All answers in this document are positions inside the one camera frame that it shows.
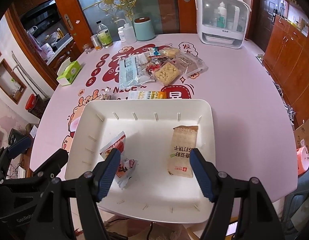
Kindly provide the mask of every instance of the pink tablecloth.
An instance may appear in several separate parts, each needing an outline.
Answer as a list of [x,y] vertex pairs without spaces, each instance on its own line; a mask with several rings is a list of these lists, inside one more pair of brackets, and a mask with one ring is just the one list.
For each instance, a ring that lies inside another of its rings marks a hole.
[[[297,185],[296,145],[279,93],[258,60],[243,46],[230,49],[205,45],[196,34],[163,34],[152,41],[82,54],[83,69],[72,85],[58,86],[35,137],[30,168],[34,171],[57,149],[70,149],[74,131],[70,123],[100,90],[111,88],[115,99],[126,99],[119,90],[118,60],[147,47],[173,46],[190,51],[208,65],[204,73],[181,76],[173,85],[146,83],[132,90],[165,90],[170,98],[202,98],[212,108],[216,140],[216,167],[233,178],[258,177],[272,201]],[[64,179],[65,167],[58,175]]]

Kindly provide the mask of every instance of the red circle with chinese character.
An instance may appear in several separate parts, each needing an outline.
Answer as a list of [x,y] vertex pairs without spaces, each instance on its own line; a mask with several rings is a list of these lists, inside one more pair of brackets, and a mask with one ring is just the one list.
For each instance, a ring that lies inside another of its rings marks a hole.
[[98,75],[101,71],[101,68],[97,67],[92,73],[91,73],[91,76],[94,77],[96,75]]
[[109,56],[110,56],[110,54],[107,53],[107,54],[104,54],[100,59],[103,60],[103,59],[106,59],[106,58],[109,57]]
[[97,63],[96,67],[102,67],[105,64],[105,60],[101,60]]
[[87,82],[86,82],[86,87],[92,86],[93,83],[96,81],[96,77],[92,77],[90,78]]

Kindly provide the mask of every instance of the white power strip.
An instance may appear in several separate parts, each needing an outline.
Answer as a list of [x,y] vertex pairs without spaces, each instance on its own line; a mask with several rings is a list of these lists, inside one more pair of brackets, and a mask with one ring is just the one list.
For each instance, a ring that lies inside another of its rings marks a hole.
[[18,167],[18,179],[25,178],[25,169],[22,167]]

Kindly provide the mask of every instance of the green tissue box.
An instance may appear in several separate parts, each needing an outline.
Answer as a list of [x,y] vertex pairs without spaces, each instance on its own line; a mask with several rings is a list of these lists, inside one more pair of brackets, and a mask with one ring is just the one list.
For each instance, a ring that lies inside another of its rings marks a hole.
[[81,69],[82,67],[77,61],[71,62],[70,58],[68,58],[61,64],[56,80],[61,86],[70,85]]

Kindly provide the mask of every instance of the transparent storage cabinet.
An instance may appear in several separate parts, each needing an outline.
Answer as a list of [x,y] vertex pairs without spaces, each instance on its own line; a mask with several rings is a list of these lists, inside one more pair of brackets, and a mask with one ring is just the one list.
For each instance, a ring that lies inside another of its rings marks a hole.
[[251,11],[243,0],[196,0],[196,8],[197,33],[203,43],[241,47]]

